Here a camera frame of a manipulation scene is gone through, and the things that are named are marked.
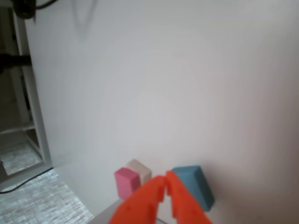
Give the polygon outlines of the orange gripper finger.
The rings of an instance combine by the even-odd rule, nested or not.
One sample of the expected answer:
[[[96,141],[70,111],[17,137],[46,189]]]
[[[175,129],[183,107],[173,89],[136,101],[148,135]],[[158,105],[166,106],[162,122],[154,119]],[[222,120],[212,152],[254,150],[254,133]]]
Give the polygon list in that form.
[[[154,224],[164,201],[166,177],[158,175],[126,199],[110,219],[111,224]]]
[[[211,224],[205,212],[173,171],[166,172],[167,195],[178,224]]]

